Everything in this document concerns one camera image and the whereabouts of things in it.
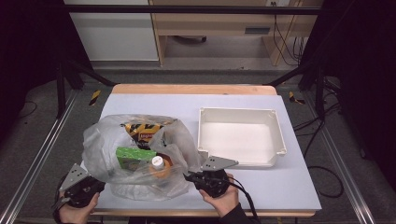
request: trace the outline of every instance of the green package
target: green package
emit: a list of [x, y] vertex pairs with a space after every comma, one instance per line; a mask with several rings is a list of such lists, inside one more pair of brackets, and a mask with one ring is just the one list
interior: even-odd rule
[[131, 147], [117, 147], [116, 156], [122, 169], [135, 171], [141, 162], [148, 163], [157, 155], [156, 151]]

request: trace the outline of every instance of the white tabletop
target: white tabletop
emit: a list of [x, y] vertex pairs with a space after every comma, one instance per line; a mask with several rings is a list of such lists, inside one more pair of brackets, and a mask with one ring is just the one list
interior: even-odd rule
[[[260, 170], [228, 169], [250, 194], [259, 215], [283, 212], [297, 217], [303, 212], [321, 209], [318, 195], [306, 168], [302, 152], [290, 124], [283, 100], [277, 95], [216, 95], [216, 94], [110, 94], [101, 118], [115, 114], [150, 114], [180, 119], [190, 130], [195, 145], [198, 138], [198, 120], [201, 107], [274, 109], [288, 150], [276, 164]], [[249, 210], [248, 200], [241, 192], [239, 198], [244, 209]], [[163, 202], [142, 202], [114, 196], [109, 188], [101, 193], [97, 214], [133, 215], [132, 211], [214, 211], [203, 202], [191, 183], [189, 192]]]

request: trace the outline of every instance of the white tray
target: white tray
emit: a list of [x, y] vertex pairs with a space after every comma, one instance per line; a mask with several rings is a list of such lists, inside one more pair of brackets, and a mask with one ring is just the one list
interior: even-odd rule
[[205, 157], [239, 161], [231, 168], [271, 167], [287, 153], [276, 111], [201, 108], [198, 150]]

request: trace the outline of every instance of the snack package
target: snack package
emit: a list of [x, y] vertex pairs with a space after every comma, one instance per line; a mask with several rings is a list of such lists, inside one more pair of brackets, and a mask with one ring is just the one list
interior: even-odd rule
[[[87, 171], [113, 194], [163, 201], [188, 191], [183, 173], [199, 171], [204, 158], [181, 120], [151, 115], [111, 115], [84, 132]], [[154, 158], [161, 157], [158, 167]]]

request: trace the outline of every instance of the gray carpet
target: gray carpet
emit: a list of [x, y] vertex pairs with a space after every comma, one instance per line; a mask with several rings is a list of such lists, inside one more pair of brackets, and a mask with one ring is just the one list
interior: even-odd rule
[[[100, 71], [104, 77], [122, 83], [219, 83], [219, 84], [262, 84], [283, 75], [283, 71]], [[59, 178], [64, 175], [73, 163], [81, 162], [82, 132], [93, 125], [100, 117], [101, 110], [110, 94], [111, 88], [97, 81], [84, 77], [86, 85], [78, 91], [78, 98], [64, 125], [53, 149], [33, 185], [31, 192], [19, 212], [17, 223], [34, 223], [49, 221], [51, 223], [50, 206], [53, 203], [53, 193]], [[292, 125], [311, 120], [312, 113], [308, 105], [300, 105], [289, 100], [289, 92], [293, 91], [296, 99], [305, 99], [305, 94], [298, 91], [295, 80], [290, 80], [277, 88], [284, 98], [285, 106], [290, 115]], [[101, 90], [95, 105], [89, 105], [92, 94]], [[27, 101], [35, 102], [36, 110], [18, 120], [10, 131], [8, 140], [0, 150], [0, 209], [3, 211], [28, 171], [35, 154], [40, 149], [46, 135], [50, 131], [56, 116], [56, 86], [50, 82], [32, 90]], [[326, 106], [336, 103], [332, 95], [327, 98]], [[27, 103], [21, 114], [33, 111], [33, 104]], [[296, 133], [302, 151], [318, 124], [315, 123]], [[396, 223], [396, 194], [387, 184], [374, 161], [363, 160], [360, 156], [354, 136], [339, 111], [334, 111], [326, 117], [326, 128], [342, 153], [353, 178], [357, 182], [364, 200], [367, 202], [376, 223]], [[328, 152], [317, 135], [306, 155], [308, 166], [320, 165], [334, 171]], [[336, 194], [340, 190], [335, 177], [318, 169], [311, 170], [314, 185], [320, 192]], [[332, 199], [319, 195], [322, 210], [310, 218], [299, 218], [299, 223], [359, 223], [355, 211], [344, 193], [341, 197]], [[125, 217], [105, 217], [105, 223], [120, 221], [127, 223]], [[293, 218], [282, 218], [283, 223], [294, 223]], [[276, 217], [265, 217], [262, 223], [279, 223]]]

